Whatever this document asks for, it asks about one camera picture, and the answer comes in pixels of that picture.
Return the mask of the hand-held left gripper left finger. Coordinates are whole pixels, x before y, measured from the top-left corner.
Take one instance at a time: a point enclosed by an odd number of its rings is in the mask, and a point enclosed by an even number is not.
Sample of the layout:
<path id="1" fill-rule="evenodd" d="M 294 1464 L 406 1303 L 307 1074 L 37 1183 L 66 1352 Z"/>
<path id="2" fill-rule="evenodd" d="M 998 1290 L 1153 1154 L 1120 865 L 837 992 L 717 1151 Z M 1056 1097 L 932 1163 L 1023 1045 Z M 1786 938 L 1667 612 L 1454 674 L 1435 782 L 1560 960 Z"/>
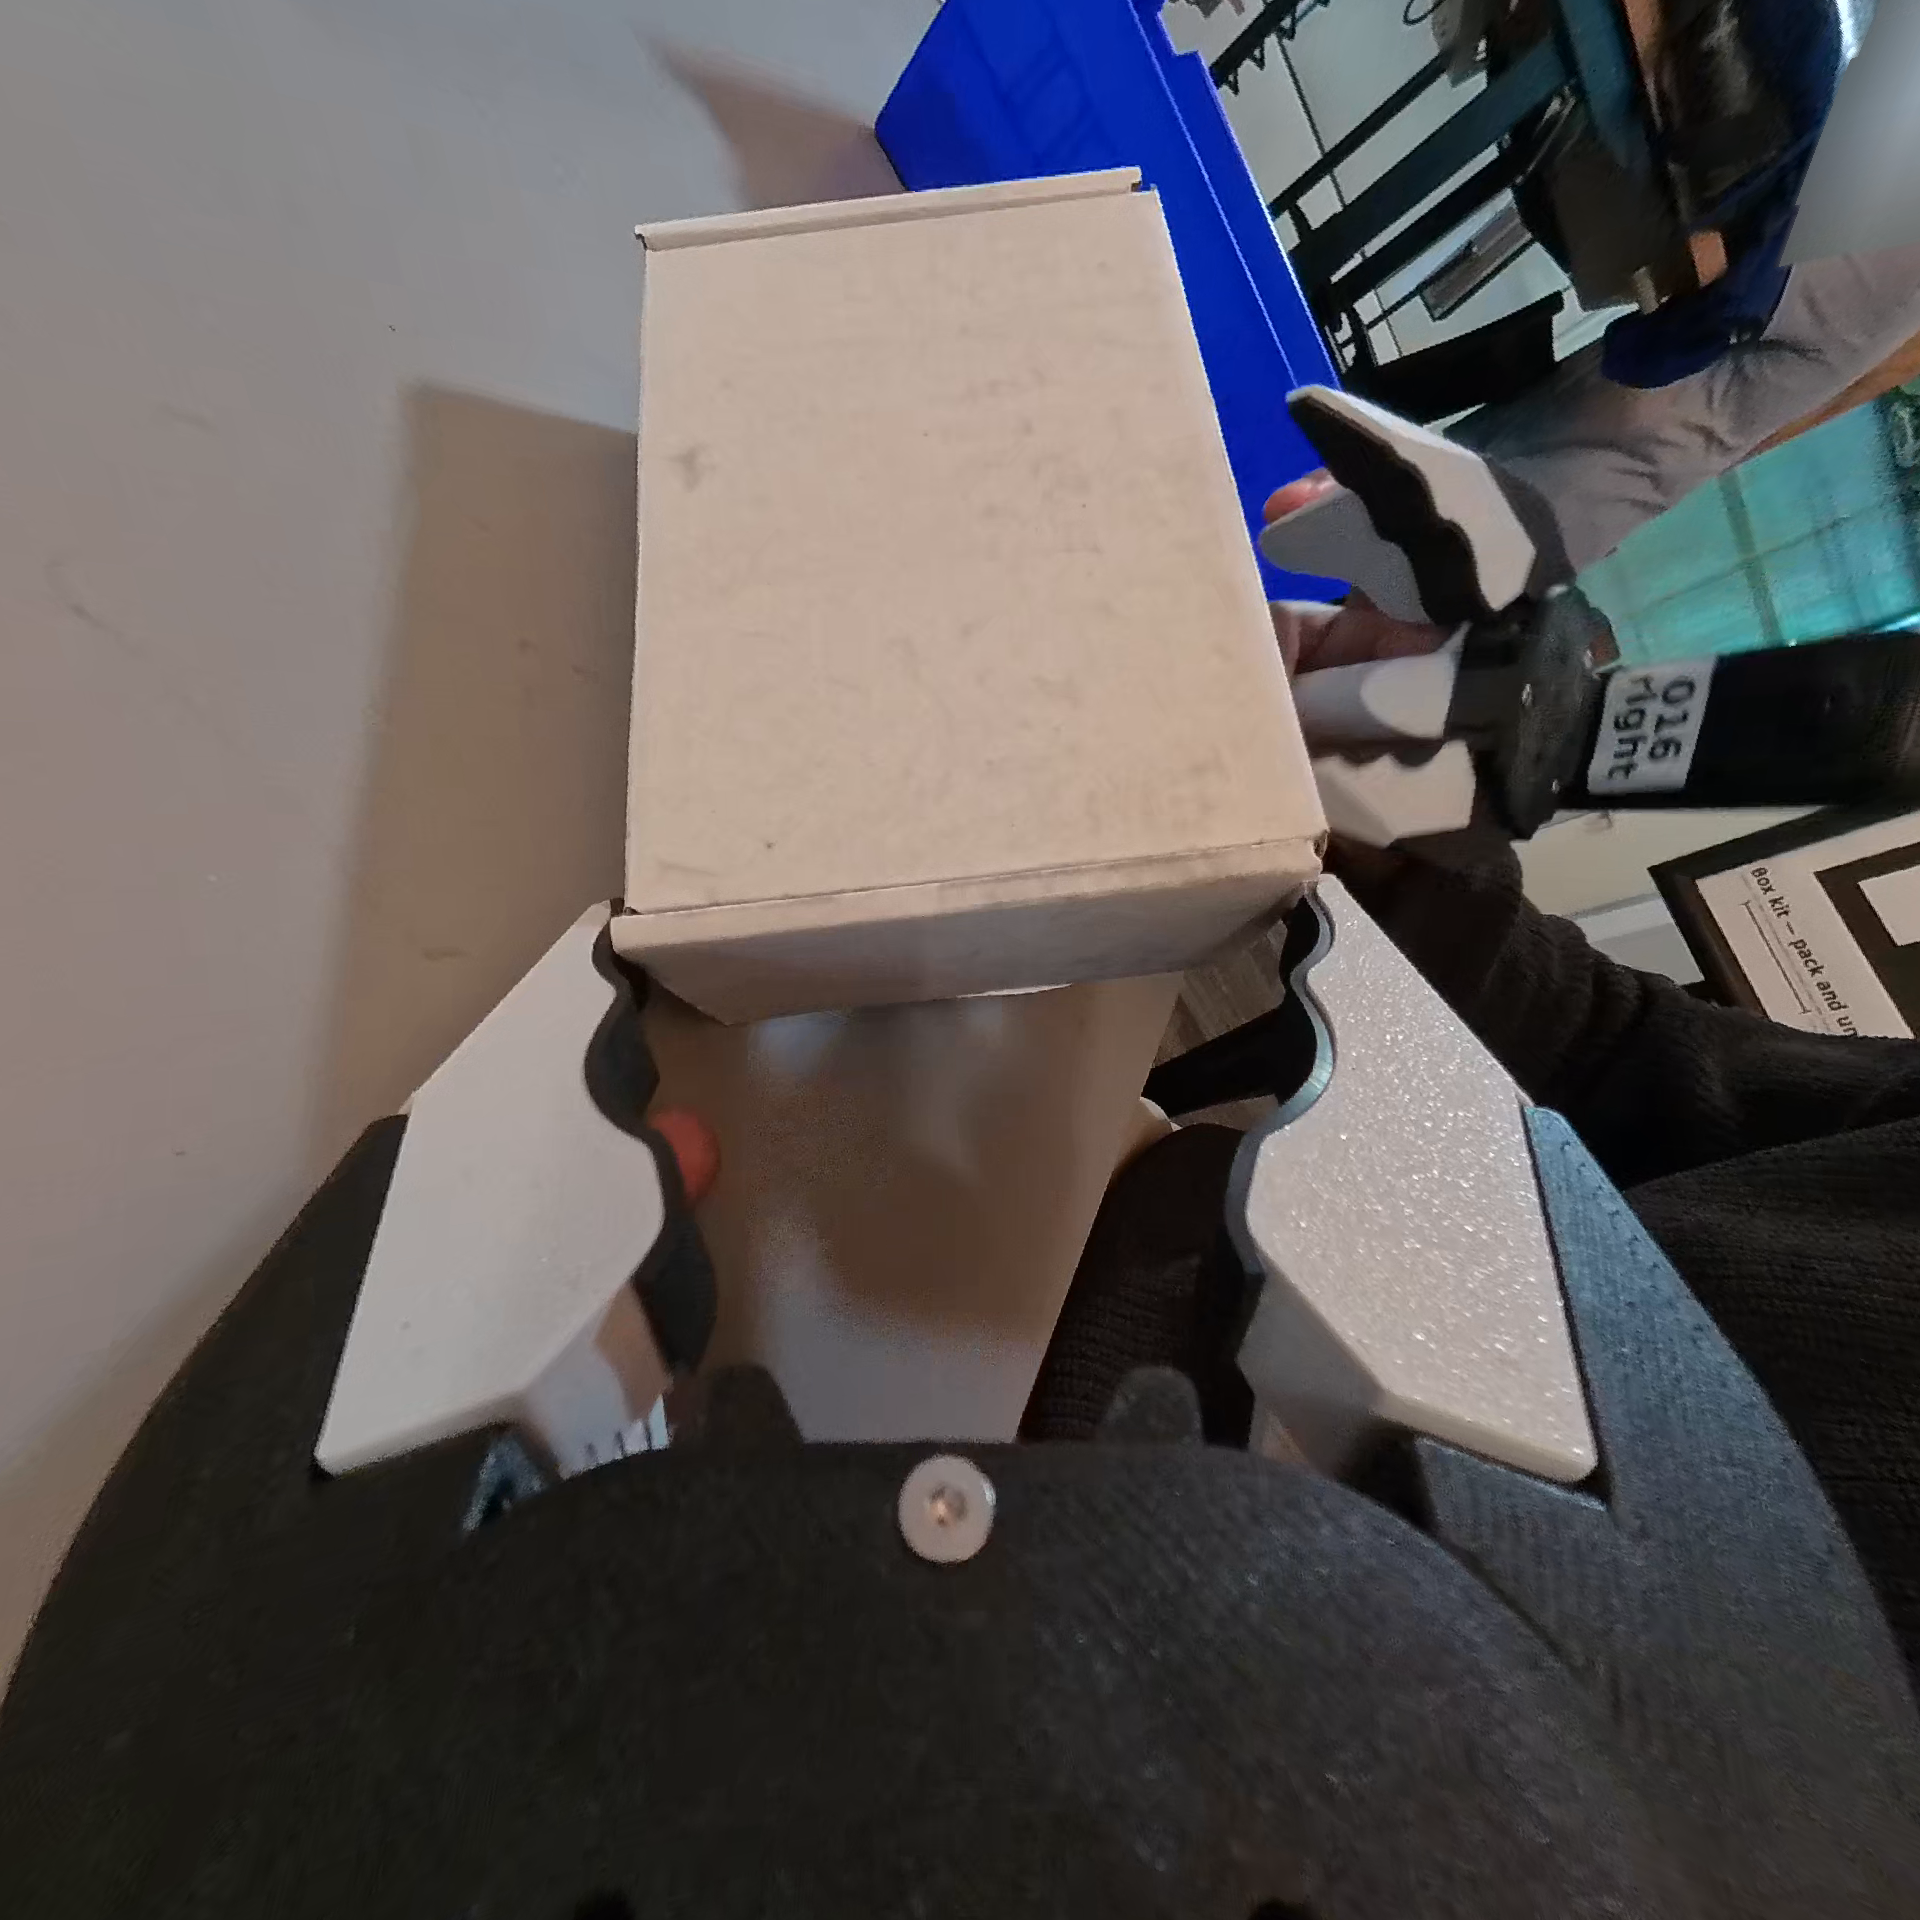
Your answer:
<path id="1" fill-rule="evenodd" d="M 674 1440 L 717 1286 L 642 1029 L 590 906 L 404 1110 L 318 1429 L 351 1475 L 507 1426 L 570 1478 Z"/>

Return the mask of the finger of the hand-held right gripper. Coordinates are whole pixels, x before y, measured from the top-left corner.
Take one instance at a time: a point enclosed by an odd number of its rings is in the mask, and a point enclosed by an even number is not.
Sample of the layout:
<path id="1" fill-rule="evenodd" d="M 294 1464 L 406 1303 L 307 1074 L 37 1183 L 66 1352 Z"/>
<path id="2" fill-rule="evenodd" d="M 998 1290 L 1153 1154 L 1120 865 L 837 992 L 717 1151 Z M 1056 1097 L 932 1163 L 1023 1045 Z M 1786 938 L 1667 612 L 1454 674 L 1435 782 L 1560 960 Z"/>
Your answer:
<path id="1" fill-rule="evenodd" d="M 1262 529 L 1262 556 L 1301 578 L 1350 584 L 1376 609 L 1414 609 L 1419 584 L 1407 551 L 1380 534 L 1358 496 L 1316 496 Z"/>
<path id="2" fill-rule="evenodd" d="M 1287 413 L 1333 480 L 1325 496 L 1358 496 L 1407 551 L 1419 604 L 1387 617 L 1480 624 L 1570 587 L 1550 502 L 1480 453 L 1337 390 L 1299 390 Z"/>

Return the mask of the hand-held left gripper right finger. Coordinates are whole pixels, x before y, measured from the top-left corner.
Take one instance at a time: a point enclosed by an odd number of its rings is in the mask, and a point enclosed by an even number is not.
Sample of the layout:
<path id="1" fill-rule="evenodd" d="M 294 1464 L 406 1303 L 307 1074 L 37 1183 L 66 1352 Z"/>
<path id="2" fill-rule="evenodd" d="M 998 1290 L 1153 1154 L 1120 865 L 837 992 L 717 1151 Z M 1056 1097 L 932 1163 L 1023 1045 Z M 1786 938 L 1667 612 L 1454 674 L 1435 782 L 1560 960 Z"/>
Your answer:
<path id="1" fill-rule="evenodd" d="M 1431 1437 L 1550 1483 L 1599 1460 L 1530 1101 L 1325 877 L 1287 966 L 1305 1080 L 1242 1142 L 1226 1229 L 1259 1286 L 1237 1369 L 1255 1448 L 1356 1475 Z"/>

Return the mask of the white cardboard box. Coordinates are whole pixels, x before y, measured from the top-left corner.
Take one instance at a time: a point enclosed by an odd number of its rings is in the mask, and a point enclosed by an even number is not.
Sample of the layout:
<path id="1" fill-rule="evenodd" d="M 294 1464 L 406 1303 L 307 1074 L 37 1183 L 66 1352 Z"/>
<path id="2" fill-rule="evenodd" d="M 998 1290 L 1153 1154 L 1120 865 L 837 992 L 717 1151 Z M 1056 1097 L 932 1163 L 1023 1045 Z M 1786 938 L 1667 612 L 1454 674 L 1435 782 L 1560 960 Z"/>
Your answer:
<path id="1" fill-rule="evenodd" d="M 1327 819 L 1140 169 L 649 223 L 613 942 L 720 1023 L 1188 972 Z"/>

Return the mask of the blue plastic bin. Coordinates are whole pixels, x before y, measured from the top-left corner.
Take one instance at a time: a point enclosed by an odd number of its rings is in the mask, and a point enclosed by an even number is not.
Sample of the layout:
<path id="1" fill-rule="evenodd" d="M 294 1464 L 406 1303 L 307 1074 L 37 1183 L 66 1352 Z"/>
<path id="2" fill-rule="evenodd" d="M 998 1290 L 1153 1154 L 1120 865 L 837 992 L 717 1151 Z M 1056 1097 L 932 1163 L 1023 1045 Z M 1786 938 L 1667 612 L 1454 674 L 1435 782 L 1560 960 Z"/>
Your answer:
<path id="1" fill-rule="evenodd" d="M 1316 455 L 1287 394 L 1336 387 L 1214 77 L 1154 3 L 947 3 L 876 114 L 911 191 L 1140 169 L 1162 202 L 1251 538 Z"/>

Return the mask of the person's right hand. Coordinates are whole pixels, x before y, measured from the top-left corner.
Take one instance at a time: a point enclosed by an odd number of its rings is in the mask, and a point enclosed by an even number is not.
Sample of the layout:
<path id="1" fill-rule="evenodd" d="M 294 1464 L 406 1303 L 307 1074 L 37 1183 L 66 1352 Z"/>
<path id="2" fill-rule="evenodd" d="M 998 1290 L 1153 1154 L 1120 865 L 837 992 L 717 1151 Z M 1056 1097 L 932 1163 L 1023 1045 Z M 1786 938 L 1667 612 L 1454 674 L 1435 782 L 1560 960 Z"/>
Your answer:
<path id="1" fill-rule="evenodd" d="M 1344 604 L 1272 601 L 1270 621 L 1291 674 L 1447 652 L 1456 631 L 1380 612 L 1358 587 Z"/>

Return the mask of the black-bordered instruction sheet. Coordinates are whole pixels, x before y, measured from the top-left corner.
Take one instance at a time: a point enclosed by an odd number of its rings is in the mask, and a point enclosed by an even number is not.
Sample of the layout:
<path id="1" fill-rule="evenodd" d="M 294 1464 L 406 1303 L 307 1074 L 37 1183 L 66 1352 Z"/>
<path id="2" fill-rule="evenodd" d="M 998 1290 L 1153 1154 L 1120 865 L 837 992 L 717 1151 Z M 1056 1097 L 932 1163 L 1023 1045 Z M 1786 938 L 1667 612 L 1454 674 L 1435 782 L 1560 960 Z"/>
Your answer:
<path id="1" fill-rule="evenodd" d="M 1651 869 L 1705 984 L 1830 1038 L 1917 1036 L 1917 807 L 1822 807 Z"/>

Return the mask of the black metal table frame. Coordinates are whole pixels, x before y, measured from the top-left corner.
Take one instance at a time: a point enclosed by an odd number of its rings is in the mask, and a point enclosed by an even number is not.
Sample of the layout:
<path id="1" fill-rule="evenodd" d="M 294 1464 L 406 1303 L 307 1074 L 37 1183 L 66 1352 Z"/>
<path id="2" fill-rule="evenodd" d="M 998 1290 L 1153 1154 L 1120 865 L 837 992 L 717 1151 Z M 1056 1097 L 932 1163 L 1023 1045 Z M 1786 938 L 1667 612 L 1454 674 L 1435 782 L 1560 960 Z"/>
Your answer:
<path id="1" fill-rule="evenodd" d="M 1222 4 L 1201 52 L 1344 375 L 1562 292 L 1523 196 L 1582 102 L 1568 4 Z"/>

